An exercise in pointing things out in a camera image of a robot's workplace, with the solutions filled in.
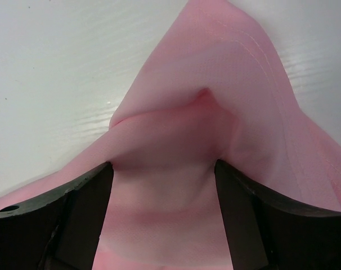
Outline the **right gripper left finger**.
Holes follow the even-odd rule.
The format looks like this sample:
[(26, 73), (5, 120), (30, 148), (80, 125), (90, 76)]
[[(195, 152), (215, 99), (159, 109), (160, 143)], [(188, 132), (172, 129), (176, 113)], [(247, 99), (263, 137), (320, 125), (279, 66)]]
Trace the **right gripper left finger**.
[(0, 210), (0, 269), (92, 269), (113, 167)]

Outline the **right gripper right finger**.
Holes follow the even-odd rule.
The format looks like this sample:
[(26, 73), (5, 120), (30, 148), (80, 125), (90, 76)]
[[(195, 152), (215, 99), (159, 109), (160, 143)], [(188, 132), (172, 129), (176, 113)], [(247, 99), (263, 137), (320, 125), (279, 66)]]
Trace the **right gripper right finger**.
[(341, 269), (341, 212), (293, 200), (222, 160), (214, 174), (234, 269)]

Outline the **pink t-shirt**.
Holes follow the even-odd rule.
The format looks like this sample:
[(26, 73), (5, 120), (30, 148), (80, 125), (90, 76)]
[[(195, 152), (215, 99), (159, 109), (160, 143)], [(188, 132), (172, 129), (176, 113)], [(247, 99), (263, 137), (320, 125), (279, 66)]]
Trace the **pink t-shirt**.
[(0, 209), (108, 161), (94, 269), (231, 269), (214, 166), (222, 159), (298, 201), (341, 211), (341, 147), (299, 107), (262, 27), (227, 1), (189, 1), (109, 130)]

